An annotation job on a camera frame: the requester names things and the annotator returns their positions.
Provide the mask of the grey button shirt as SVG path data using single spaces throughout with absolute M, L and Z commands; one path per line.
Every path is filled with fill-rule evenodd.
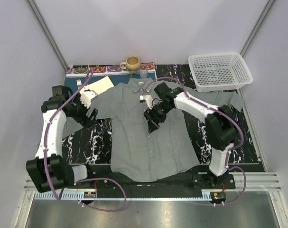
M 110 164 L 112 172 L 137 182 L 156 181 L 184 172 L 199 161 L 186 128 L 184 113 L 172 109 L 159 129 L 150 133 L 141 94 L 157 98 L 157 82 L 132 78 L 94 98 L 96 126 L 79 128 L 62 141 L 68 163 Z

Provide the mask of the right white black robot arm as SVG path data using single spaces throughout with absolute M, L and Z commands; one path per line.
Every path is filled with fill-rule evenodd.
M 228 115 L 230 108 L 218 107 L 190 95 L 184 87 L 169 88 L 162 82 L 154 89 L 158 103 L 150 95 L 141 94 L 140 102 L 147 104 L 144 117 L 148 122 L 148 132 L 152 133 L 164 123 L 172 109 L 179 109 L 196 117 L 205 124 L 206 138 L 212 148 L 208 173 L 202 178 L 203 184 L 212 188 L 224 185 L 228 176 L 229 155 L 237 138 L 237 124 Z

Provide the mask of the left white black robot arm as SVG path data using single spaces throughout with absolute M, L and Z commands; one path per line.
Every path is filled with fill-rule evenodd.
M 69 117 L 84 128 L 96 123 L 97 109 L 90 109 L 97 93 L 85 86 L 78 92 L 58 85 L 52 96 L 41 106 L 43 131 L 34 159 L 26 162 L 26 170 L 38 192 L 48 192 L 70 187 L 78 182 L 89 188 L 94 184 L 88 165 L 72 166 L 62 157 L 64 126 Z

